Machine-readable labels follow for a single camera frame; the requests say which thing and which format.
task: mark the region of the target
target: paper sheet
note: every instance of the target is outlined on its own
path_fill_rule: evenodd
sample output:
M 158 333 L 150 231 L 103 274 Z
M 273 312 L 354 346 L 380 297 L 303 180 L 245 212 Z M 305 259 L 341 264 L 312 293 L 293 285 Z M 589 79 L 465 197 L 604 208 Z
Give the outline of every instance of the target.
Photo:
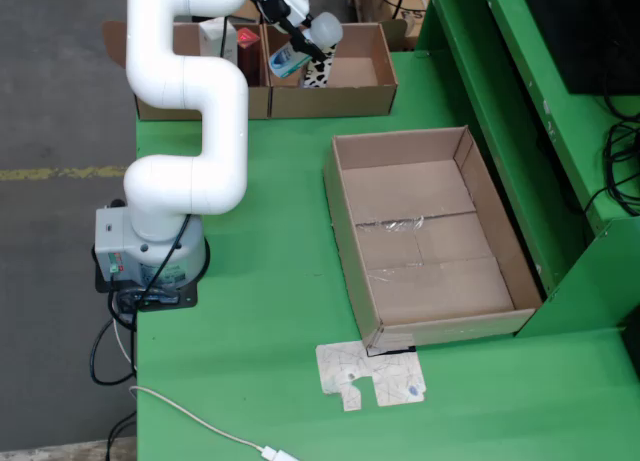
M 388 354 L 370 358 L 362 341 L 326 344 L 316 348 L 322 391 L 342 396 L 345 411 L 362 407 L 362 396 L 353 381 L 373 378 L 378 406 L 419 403 L 427 387 L 417 353 Z

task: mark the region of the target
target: gray floor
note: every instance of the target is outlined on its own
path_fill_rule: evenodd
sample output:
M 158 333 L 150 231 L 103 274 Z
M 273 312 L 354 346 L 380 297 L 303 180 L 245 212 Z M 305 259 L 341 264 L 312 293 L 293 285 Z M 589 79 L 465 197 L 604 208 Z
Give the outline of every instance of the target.
M 104 439 L 134 409 L 125 387 L 91 383 L 88 355 L 108 317 L 92 287 L 94 210 L 122 178 L 14 170 L 126 166 L 134 110 L 100 24 L 126 0 L 0 0 L 0 451 Z M 312 12 L 353 13 L 345 0 Z M 127 370 L 113 334 L 99 374 Z

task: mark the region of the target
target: brown cardboard box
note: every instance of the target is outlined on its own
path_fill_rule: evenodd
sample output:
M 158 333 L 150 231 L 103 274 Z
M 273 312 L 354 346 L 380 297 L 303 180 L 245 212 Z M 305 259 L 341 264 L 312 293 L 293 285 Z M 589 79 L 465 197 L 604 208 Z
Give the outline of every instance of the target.
M 260 21 L 260 11 L 256 8 L 256 5 L 253 4 L 253 1 L 246 0 L 242 7 L 232 14 L 234 18 L 239 18 L 246 20 L 247 22 L 259 22 Z
M 399 0 L 387 1 L 397 5 Z M 353 2 L 359 21 L 376 21 L 382 24 L 391 51 L 415 48 L 425 16 L 422 0 L 403 0 L 403 9 L 400 10 L 396 19 L 392 19 L 395 6 L 384 0 L 353 0 Z
M 269 56 L 289 36 L 266 26 Z M 326 88 L 301 88 L 303 70 L 288 78 L 271 78 L 272 118 L 380 116 L 391 112 L 398 88 L 393 63 L 378 24 L 344 24 L 344 37 Z
M 541 305 L 467 128 L 338 136 L 324 177 L 372 353 L 514 333 Z
M 267 119 L 269 117 L 269 75 L 267 74 L 267 57 L 264 44 L 264 32 L 258 24 L 233 23 L 239 30 L 247 28 L 260 36 L 262 56 L 260 68 L 260 85 L 249 87 L 249 119 Z M 127 24 L 120 21 L 106 21 L 102 24 L 102 36 L 107 54 L 118 65 L 126 66 Z M 173 49 L 176 54 L 184 56 L 200 55 L 200 28 L 197 23 L 175 23 L 173 27 Z M 144 101 L 136 99 L 138 116 L 142 120 L 199 120 L 198 111 L 179 109 L 158 109 Z

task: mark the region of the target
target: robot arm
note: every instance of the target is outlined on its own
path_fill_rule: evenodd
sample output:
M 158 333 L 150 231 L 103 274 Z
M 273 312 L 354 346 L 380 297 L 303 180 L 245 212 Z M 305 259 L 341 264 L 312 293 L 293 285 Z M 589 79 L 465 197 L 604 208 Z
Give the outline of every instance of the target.
M 309 0 L 251 0 L 262 13 L 265 21 L 275 25 L 283 33 L 291 36 L 291 45 L 296 51 L 311 56 L 314 61 L 324 61 L 327 57 L 322 50 L 305 38 L 298 26 L 311 27 L 313 18 L 309 15 Z
M 128 206 L 100 209 L 95 253 L 104 281 L 146 286 L 165 261 L 187 214 L 222 214 L 247 187 L 249 89 L 242 72 L 216 57 L 173 52 L 176 16 L 228 16 L 246 0 L 128 0 L 127 79 L 145 103 L 202 113 L 197 156 L 146 156 L 124 179 Z M 253 0 L 265 18 L 289 32 L 296 49 L 322 53 L 297 27 L 309 24 L 309 0 Z M 154 288 L 179 288 L 206 269 L 202 220 L 190 219 L 182 247 Z

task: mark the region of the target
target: white bottle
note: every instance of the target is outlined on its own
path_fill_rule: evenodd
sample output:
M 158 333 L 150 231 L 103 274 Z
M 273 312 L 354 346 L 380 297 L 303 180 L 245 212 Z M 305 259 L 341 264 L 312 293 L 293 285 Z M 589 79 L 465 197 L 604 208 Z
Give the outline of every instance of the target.
M 302 34 L 318 48 L 325 50 L 342 40 L 342 25 L 333 14 L 322 13 L 311 22 L 311 28 Z M 310 59 L 311 56 L 294 51 L 291 43 L 287 43 L 269 58 L 269 67 L 279 78 L 286 78 Z

